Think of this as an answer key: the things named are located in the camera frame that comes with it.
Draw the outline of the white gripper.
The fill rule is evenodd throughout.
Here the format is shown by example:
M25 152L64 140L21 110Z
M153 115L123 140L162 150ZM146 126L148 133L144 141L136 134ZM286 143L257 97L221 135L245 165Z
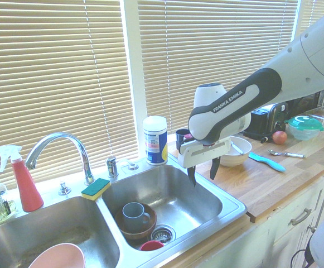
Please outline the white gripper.
M196 165L212 160L210 169L210 179L214 180L220 166L220 158L229 152L231 147L231 138L223 138L216 141L215 144L204 146L198 141L189 141L183 143L178 155L178 164L187 168L187 174L190 182L196 186Z

